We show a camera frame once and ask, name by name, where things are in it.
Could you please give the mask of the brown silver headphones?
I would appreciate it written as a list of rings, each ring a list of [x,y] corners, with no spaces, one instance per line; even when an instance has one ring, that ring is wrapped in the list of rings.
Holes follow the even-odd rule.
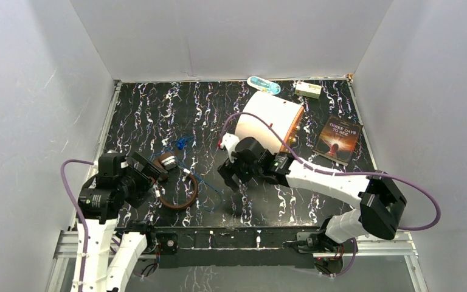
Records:
[[[183,166],[175,154],[168,151],[159,155],[154,162],[163,170],[153,186],[158,201],[173,211],[192,207],[199,192],[196,176]]]

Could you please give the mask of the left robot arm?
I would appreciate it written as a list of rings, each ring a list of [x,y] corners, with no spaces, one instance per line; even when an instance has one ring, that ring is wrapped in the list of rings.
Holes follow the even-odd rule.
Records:
[[[93,164],[96,174],[71,197],[78,217],[71,290],[125,291],[140,256],[154,254],[158,263],[162,244],[149,221],[118,228],[119,212],[125,203],[141,206],[167,171],[138,152],[111,151]]]

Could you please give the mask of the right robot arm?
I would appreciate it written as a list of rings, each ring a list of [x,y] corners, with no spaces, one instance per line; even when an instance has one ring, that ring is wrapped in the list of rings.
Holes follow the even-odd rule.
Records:
[[[347,203],[352,210],[328,217],[317,232],[300,235],[287,246],[301,253],[333,252],[346,241],[372,235],[393,240],[407,201],[383,172],[345,176],[342,172],[306,165],[287,151],[273,153],[253,137],[225,134],[218,147],[228,157],[218,167],[234,192],[240,183],[259,178],[272,185],[305,189]]]

